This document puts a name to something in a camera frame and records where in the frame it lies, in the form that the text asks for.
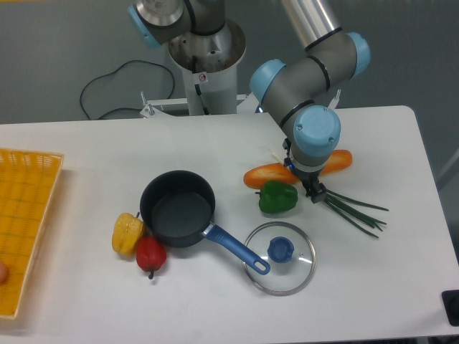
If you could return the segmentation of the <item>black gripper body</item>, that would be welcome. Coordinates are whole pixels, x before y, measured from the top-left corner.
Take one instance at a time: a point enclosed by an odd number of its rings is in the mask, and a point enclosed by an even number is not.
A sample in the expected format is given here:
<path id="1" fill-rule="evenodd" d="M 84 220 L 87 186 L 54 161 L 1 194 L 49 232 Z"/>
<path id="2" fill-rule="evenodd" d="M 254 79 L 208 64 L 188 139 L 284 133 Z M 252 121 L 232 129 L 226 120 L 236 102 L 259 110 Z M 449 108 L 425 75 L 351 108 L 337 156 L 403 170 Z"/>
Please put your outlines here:
<path id="1" fill-rule="evenodd" d="M 283 159 L 283 166 L 296 176 L 303 186 L 317 186 L 320 183 L 319 174 L 321 168 L 318 166 L 310 167 L 300 164 L 294 159 L 291 153 L 291 146 L 291 141 L 285 138 L 283 141 L 283 149 L 285 150 L 286 157 Z"/>

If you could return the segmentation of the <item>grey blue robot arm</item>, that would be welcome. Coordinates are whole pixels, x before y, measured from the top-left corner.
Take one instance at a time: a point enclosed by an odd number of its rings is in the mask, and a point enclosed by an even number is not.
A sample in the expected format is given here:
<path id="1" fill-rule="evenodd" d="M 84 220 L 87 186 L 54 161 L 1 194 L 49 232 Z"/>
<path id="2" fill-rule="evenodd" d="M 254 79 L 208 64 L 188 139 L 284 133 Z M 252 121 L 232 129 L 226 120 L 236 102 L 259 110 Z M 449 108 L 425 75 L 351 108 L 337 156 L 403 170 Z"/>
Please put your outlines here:
<path id="1" fill-rule="evenodd" d="M 363 72 L 371 54 L 359 34 L 342 31 L 325 1 L 284 1 L 283 8 L 306 57 L 291 65 L 267 61 L 250 78 L 250 90 L 285 134 L 285 167 L 319 202 L 327 190 L 318 176 L 339 141 L 341 123 L 315 99 Z M 137 1 L 128 14 L 147 46 L 168 47 L 182 71 L 190 115 L 236 111 L 237 64 L 246 40 L 223 1 Z"/>

